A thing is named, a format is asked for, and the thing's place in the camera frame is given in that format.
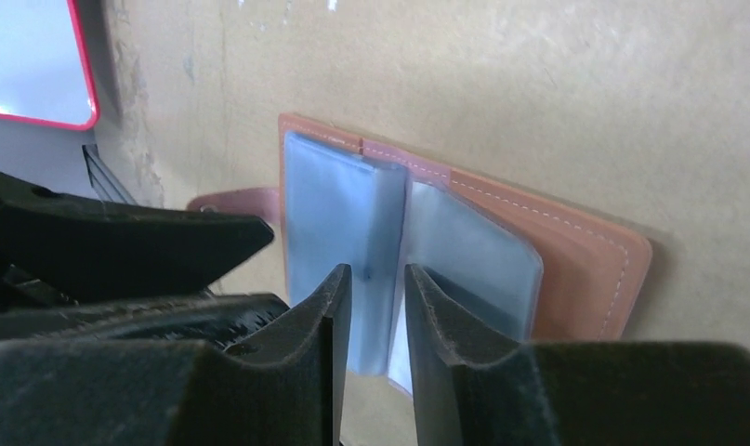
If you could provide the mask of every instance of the brown leather cover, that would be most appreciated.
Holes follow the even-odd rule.
[[[497,223],[527,238],[544,261],[532,338],[608,340],[621,336],[651,262],[651,245],[640,234],[462,168],[295,114],[279,117],[280,190],[284,186],[284,134],[289,131],[339,149],[403,164],[414,177],[439,180]],[[198,197],[189,208],[210,203],[219,209],[231,209],[236,193],[240,194]],[[284,228],[284,198],[279,195]]]

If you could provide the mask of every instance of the beige wall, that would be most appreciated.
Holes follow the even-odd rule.
[[[628,335],[750,347],[750,0],[239,3],[108,2],[124,112],[97,135],[139,199],[275,184],[297,111],[642,231]],[[226,289],[282,291],[279,255]]]

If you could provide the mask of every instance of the red frame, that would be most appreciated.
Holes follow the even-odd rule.
[[[27,124],[48,125],[51,127],[65,128],[68,130],[88,130],[99,121],[99,98],[96,93],[96,83],[93,80],[93,71],[90,69],[90,61],[87,58],[87,49],[85,47],[85,33],[82,30],[82,23],[79,21],[79,13],[76,12],[76,4],[74,2],[75,0],[67,0],[66,3],[68,3],[68,10],[71,13],[73,35],[76,36],[76,49],[79,50],[79,60],[82,62],[82,70],[85,72],[85,85],[87,86],[87,96],[90,100],[90,119],[88,119],[86,123],[79,125],[6,113],[0,113],[0,119],[8,119],[10,121],[17,121]]]

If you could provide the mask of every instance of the white stitching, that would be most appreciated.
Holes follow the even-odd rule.
[[[427,172],[428,174],[432,174],[432,175],[435,175],[435,176],[438,176],[438,177],[448,178],[447,175],[444,175],[444,174],[442,174],[440,172],[435,172],[434,170],[429,170],[429,169],[427,169],[425,167],[422,167],[419,164],[411,163],[411,162],[409,162],[409,161],[407,161],[405,159],[402,159],[402,158],[400,158],[398,156],[395,156],[395,155],[392,155],[390,153],[385,153],[384,151],[377,151],[375,149],[367,149],[367,150],[370,151],[370,152],[372,152],[372,153],[377,153],[378,155],[386,156],[388,158],[391,158],[392,160],[399,161],[400,163],[407,164],[408,167],[415,167],[417,169],[421,169],[422,171]]]
[[[525,209],[526,211],[532,211],[532,212],[535,212],[537,214],[541,214],[542,216],[546,216],[546,217],[552,218],[553,220],[561,221],[560,218],[558,218],[557,216],[552,216],[548,212],[540,212],[537,209],[533,209],[533,208],[530,208],[528,206],[523,206],[523,205],[521,205],[519,203],[512,202],[511,200],[509,200],[507,198],[502,198],[502,197],[498,197],[497,195],[492,195],[492,194],[490,194],[488,192],[485,192],[484,190],[481,190],[479,188],[475,188],[473,186],[470,186],[470,185],[465,184],[463,182],[457,181],[455,179],[451,180],[451,182],[454,183],[454,184],[458,184],[460,186],[463,186],[465,188],[468,188],[470,190],[474,190],[474,191],[476,191],[478,193],[482,193],[484,195],[494,196],[494,198],[500,200],[501,202],[511,203],[511,204],[513,204],[513,205],[521,208],[521,209]],[[615,307],[615,302],[618,300],[618,296],[621,294],[621,284],[624,282],[624,276],[626,274],[626,268],[629,266],[629,250],[627,250],[625,246],[617,243],[613,239],[610,239],[610,238],[607,238],[607,237],[605,237],[605,236],[603,236],[601,234],[598,234],[598,233],[594,232],[593,230],[586,230],[586,229],[582,228],[580,225],[574,225],[569,220],[562,220],[562,222],[566,226],[569,226],[569,227],[571,227],[571,228],[573,228],[575,230],[581,230],[584,233],[586,233],[588,235],[591,235],[593,237],[596,237],[596,238],[598,238],[600,240],[603,240],[603,241],[605,241],[605,242],[607,242],[607,243],[609,243],[609,244],[617,247],[622,252],[624,252],[624,265],[621,267],[621,275],[618,277],[618,283],[615,284],[615,294],[612,296],[612,300],[610,301],[610,306],[607,308],[607,314],[605,315],[604,321],[602,322],[601,328],[599,329],[599,335],[597,335],[597,340],[600,340],[601,337],[604,335],[604,330],[607,328],[607,324],[610,322],[610,317],[612,316],[612,310]]]
[[[295,129],[297,129],[297,130],[299,130],[301,132],[308,133],[310,135],[313,135],[313,136],[315,136],[317,138],[321,138],[321,139],[326,140],[326,141],[329,140],[329,138],[330,138],[327,135],[322,135],[322,134],[317,133],[314,130],[306,128],[306,127],[304,127],[302,125],[291,125],[291,128],[295,128]],[[280,133],[283,134],[284,133],[283,131],[284,131],[284,125],[281,125],[280,126]],[[345,146],[345,147],[347,147],[349,149],[353,149],[355,151],[357,151],[358,149],[360,149],[360,147],[356,147],[356,146],[354,146],[352,144],[349,144],[349,143],[347,143],[345,141],[337,140],[337,138],[334,138],[334,142],[337,143],[337,144],[341,144],[341,145],[343,145],[343,146]],[[382,151],[376,151],[374,149],[370,149],[370,151],[372,151],[374,153],[381,154],[383,156],[387,156],[388,158],[392,158],[392,159],[394,159],[396,161],[399,161],[401,163],[407,164],[408,166],[417,167],[417,168],[421,169],[424,172],[436,175],[438,177],[448,178],[447,175],[441,174],[440,172],[435,172],[433,170],[426,169],[425,167],[423,167],[421,165],[411,163],[411,162],[409,162],[409,161],[407,161],[405,159],[402,159],[402,158],[399,158],[397,156],[391,155],[390,153],[385,153],[385,152],[382,152]],[[569,226],[570,228],[572,228],[574,230],[581,230],[582,232],[584,232],[584,233],[586,233],[586,234],[588,234],[588,235],[590,235],[592,237],[596,237],[597,239],[605,241],[605,242],[607,242],[607,243],[609,243],[609,244],[617,247],[618,249],[620,249],[624,253],[624,265],[621,267],[621,275],[618,277],[618,283],[615,284],[615,294],[612,296],[612,300],[610,301],[610,306],[607,308],[607,314],[604,317],[604,321],[601,324],[601,329],[599,329],[599,335],[597,336],[597,340],[600,340],[601,337],[604,335],[604,330],[607,328],[607,324],[610,322],[610,317],[612,316],[612,310],[615,308],[615,302],[618,300],[618,297],[621,294],[621,284],[624,282],[624,276],[626,275],[626,269],[629,266],[629,250],[627,250],[625,246],[617,243],[613,239],[610,239],[610,238],[605,237],[605,236],[603,236],[603,235],[601,235],[599,233],[596,233],[593,230],[587,230],[587,229],[581,227],[580,225],[574,225],[569,220],[561,220],[559,217],[552,216],[548,212],[541,212],[541,211],[539,211],[537,209],[533,209],[531,207],[524,206],[524,205],[516,203],[516,202],[512,202],[511,200],[509,200],[507,198],[503,198],[503,197],[500,197],[498,195],[494,195],[494,194],[492,194],[490,192],[486,192],[484,190],[475,188],[473,186],[470,186],[468,184],[462,183],[460,181],[456,181],[454,179],[452,179],[451,182],[454,183],[454,184],[458,184],[460,186],[463,186],[465,188],[468,188],[470,190],[474,190],[474,191],[476,191],[476,192],[478,192],[480,194],[486,195],[488,197],[494,197],[495,199],[497,199],[497,200],[499,200],[501,202],[510,203],[510,204],[512,204],[514,206],[517,206],[517,207],[519,207],[521,209],[524,209],[526,211],[531,211],[531,212],[534,212],[536,214],[541,214],[542,216],[545,216],[547,218],[552,218],[555,221],[562,221],[563,224]]]

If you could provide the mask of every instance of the card holder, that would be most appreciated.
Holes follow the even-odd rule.
[[[410,391],[398,307],[404,262],[424,265],[452,298],[504,335],[527,337],[542,270],[528,243],[448,191],[408,178],[401,164],[295,132],[284,136],[283,150],[290,296],[297,304],[329,268],[351,265],[350,370],[388,372]]]
[[[529,328],[526,328],[530,330],[531,339],[613,340],[621,336],[651,263],[651,245],[645,237],[563,203],[459,167],[429,160],[378,138],[364,137],[291,113],[279,117],[279,129],[282,174],[278,189],[214,193],[195,198],[188,208],[199,210],[209,207],[219,212],[255,214],[281,226],[288,277],[293,261],[287,252],[292,234],[287,228],[285,212],[284,144],[291,135],[299,135],[341,153],[363,155],[365,158],[361,160],[367,163],[380,160],[399,164],[409,172],[406,194],[410,192],[412,195],[415,183],[432,186],[443,191],[445,197],[463,203],[505,232],[525,241],[538,254],[543,266],[533,327],[530,328],[529,324]],[[402,220],[409,221],[412,197],[405,197],[406,216],[403,215]],[[409,229],[402,228],[401,264],[409,254],[409,237],[404,235],[407,232]],[[466,290],[464,284],[458,283],[458,278],[456,281],[443,282],[442,272],[436,276],[437,282],[452,289],[452,294]],[[393,322],[399,320],[401,287],[401,274],[397,272],[394,313],[390,318],[393,324],[390,329],[390,349],[396,347],[398,326]],[[488,293],[493,294],[481,297],[503,294],[500,291]],[[390,356],[394,358],[396,355],[391,351]],[[382,367],[372,370],[383,370]]]

